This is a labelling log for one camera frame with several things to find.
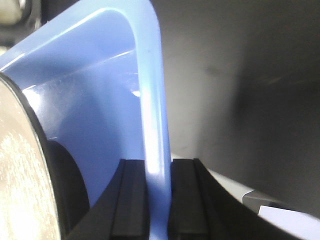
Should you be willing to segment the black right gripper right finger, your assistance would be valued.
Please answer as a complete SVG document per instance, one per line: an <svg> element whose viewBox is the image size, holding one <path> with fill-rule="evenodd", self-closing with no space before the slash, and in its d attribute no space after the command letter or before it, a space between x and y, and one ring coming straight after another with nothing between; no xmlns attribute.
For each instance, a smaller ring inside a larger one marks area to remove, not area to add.
<svg viewBox="0 0 320 240"><path fill-rule="evenodd" d="M240 176L228 175L298 211L320 219L320 179L305 167L277 163L254 164ZM262 218L241 218L243 206L197 158L176 158L170 165L171 240L317 240L320 224L274 224Z"/></svg>

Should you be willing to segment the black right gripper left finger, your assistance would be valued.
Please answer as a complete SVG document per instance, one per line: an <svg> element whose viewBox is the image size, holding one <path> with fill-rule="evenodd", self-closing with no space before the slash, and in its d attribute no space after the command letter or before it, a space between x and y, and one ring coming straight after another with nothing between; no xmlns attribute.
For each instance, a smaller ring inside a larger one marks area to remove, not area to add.
<svg viewBox="0 0 320 240"><path fill-rule="evenodd" d="M147 240L150 213L145 162L122 159L95 205L69 240Z"/></svg>

